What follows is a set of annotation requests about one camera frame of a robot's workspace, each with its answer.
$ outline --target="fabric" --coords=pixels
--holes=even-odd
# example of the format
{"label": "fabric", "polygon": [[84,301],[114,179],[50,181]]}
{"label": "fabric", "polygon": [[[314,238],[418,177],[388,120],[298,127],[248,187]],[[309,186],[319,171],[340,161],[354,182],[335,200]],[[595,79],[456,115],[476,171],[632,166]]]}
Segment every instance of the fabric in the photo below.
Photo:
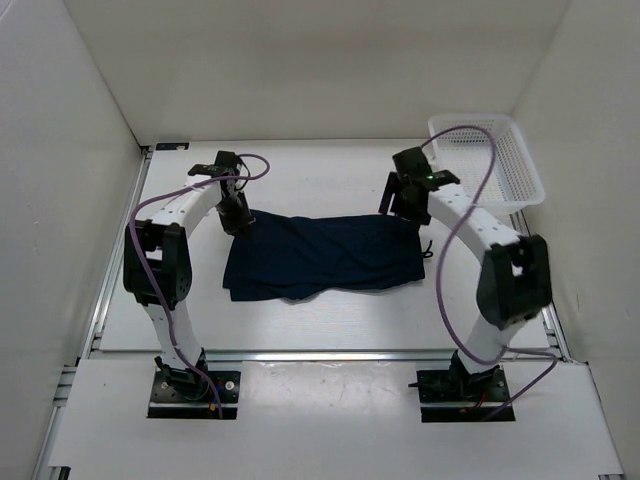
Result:
{"label": "fabric", "polygon": [[400,218],[252,213],[251,238],[234,238],[224,273],[234,302],[302,300],[328,288],[383,290],[424,278],[419,227]]}

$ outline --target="white plastic basket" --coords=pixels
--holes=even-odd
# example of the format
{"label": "white plastic basket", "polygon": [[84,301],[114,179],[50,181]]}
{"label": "white plastic basket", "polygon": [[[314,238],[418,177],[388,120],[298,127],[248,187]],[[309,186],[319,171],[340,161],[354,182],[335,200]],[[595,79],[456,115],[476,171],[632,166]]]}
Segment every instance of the white plastic basket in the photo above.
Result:
{"label": "white plastic basket", "polygon": [[[544,188],[524,144],[520,130],[507,115],[436,115],[429,120],[435,135],[458,125],[485,128],[496,141],[498,158],[479,205],[494,215],[508,215],[527,205],[542,203]],[[491,150],[486,137],[475,130],[458,130],[433,141],[436,164],[460,178],[469,195],[474,195],[487,173]]]}

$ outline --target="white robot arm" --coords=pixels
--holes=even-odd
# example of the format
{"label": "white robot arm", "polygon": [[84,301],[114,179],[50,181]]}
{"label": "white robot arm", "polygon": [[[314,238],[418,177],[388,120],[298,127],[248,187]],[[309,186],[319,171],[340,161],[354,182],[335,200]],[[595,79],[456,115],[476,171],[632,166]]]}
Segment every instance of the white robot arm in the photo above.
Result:
{"label": "white robot arm", "polygon": [[521,236],[482,208],[470,209],[473,200],[460,180],[447,170],[433,172],[421,147],[404,150],[393,160],[396,172],[389,174],[379,212],[391,210],[421,225],[428,225],[431,217],[438,219],[482,265],[476,291],[480,315],[467,341],[461,342],[442,306],[442,255],[438,262],[438,303],[459,347],[450,367],[453,386],[443,388],[464,389],[486,381],[514,335],[551,302],[546,243],[537,235]]}
{"label": "white robot arm", "polygon": [[[242,192],[244,186],[238,187],[231,178],[239,176],[241,165],[242,159],[235,153],[218,152],[213,165],[195,165],[189,171],[186,193],[169,201],[150,219],[136,221],[135,234],[169,307],[171,322],[134,247],[131,231],[127,229],[125,234],[125,289],[135,295],[153,322],[162,348],[156,364],[165,381],[185,398],[199,398],[207,388],[202,375],[189,367],[207,372],[204,350],[193,334],[185,302],[192,277],[187,239],[213,208],[225,232],[248,236],[255,219]],[[227,179],[201,186],[214,177]]]}

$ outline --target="metal frame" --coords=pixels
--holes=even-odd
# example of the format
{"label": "metal frame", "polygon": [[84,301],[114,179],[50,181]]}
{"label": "metal frame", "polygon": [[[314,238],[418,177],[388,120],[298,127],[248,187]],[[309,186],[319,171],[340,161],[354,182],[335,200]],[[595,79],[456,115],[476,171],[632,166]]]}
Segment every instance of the metal frame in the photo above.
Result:
{"label": "metal frame", "polygon": [[[513,228],[516,230],[527,235],[531,235],[527,219],[521,211],[511,215],[511,222],[513,223]],[[567,339],[565,337],[564,330],[562,329],[555,303],[552,302],[551,305],[542,310],[542,318],[544,319],[547,328],[553,331],[562,360],[565,362],[575,362],[575,360],[571,358],[569,345],[567,344]]]}
{"label": "metal frame", "polygon": [[102,281],[102,285],[100,286],[98,299],[93,310],[93,315],[91,316],[91,320],[89,322],[87,336],[82,345],[82,350],[78,355],[79,358],[89,358],[89,355],[91,354],[93,339],[96,333],[102,332],[102,329],[104,328],[104,320],[107,316],[109,304],[111,303],[111,297],[113,296],[113,291],[116,286],[116,280],[118,272],[120,270],[120,260],[124,251],[124,229],[126,228],[129,214],[140,201],[142,187],[144,186],[145,180],[147,178],[149,164],[151,162],[151,157],[153,156],[153,148],[151,147],[144,149],[142,154],[143,157],[140,168],[138,170],[138,176],[131,188],[131,192],[129,193],[127,208],[125,209],[125,212],[120,221],[120,226],[118,227],[118,235],[111,250],[111,256],[109,257],[109,263],[107,264],[105,277]]}
{"label": "metal frame", "polygon": [[[549,357],[536,355],[533,349],[527,360],[549,361]],[[444,350],[338,350],[338,351],[221,351],[205,350],[209,363],[242,363],[242,362],[449,362],[454,349]],[[157,355],[158,351],[138,350],[135,352],[109,351],[94,349],[92,359],[131,360],[142,356]],[[507,353],[503,362],[517,360],[520,354]]]}
{"label": "metal frame", "polygon": [[38,453],[38,459],[36,460],[31,480],[60,480],[67,478],[68,469],[64,467],[49,468],[48,464],[51,450],[58,434],[58,428],[62,421],[62,413],[67,404],[69,394],[71,393],[71,385],[73,384],[75,374],[75,367],[65,367],[62,371],[53,399],[53,411],[51,412],[49,425],[47,426],[40,453]]}

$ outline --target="white enclosure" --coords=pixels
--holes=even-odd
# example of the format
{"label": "white enclosure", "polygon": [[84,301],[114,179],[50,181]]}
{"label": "white enclosure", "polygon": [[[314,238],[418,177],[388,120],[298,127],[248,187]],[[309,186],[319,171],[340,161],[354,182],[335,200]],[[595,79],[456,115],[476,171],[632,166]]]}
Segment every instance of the white enclosure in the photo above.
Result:
{"label": "white enclosure", "polygon": [[[231,240],[212,215],[192,237],[190,308],[199,341],[245,386],[244,414],[218,427],[229,443],[211,455],[223,478],[640,479],[638,45],[637,0],[0,0],[0,477],[210,472],[190,455],[217,448],[218,422],[144,418],[158,346],[121,285],[133,202],[242,147],[274,163],[247,189],[252,208],[373,213],[391,155],[424,138],[430,117],[503,113],[546,190],[524,216],[548,242],[557,307],[514,345],[550,338],[565,360],[515,404],[517,421],[412,423],[406,383],[421,360],[453,351],[429,265],[425,281],[380,296],[234,305],[219,285]],[[151,160],[139,148],[161,141],[192,143]],[[501,220],[526,233],[524,216]],[[437,222],[421,231],[436,244],[445,235]],[[465,334],[479,267],[456,245],[448,268]],[[329,359],[369,362],[277,363]],[[271,367],[254,361],[276,361],[294,393],[269,397]],[[505,368],[522,386],[544,365]],[[318,398],[335,410],[309,403],[308,375],[330,384]],[[358,385],[384,388],[349,391]],[[274,425],[281,444],[269,444]],[[241,471],[228,463],[238,450]],[[465,460],[438,461],[451,452]]]}

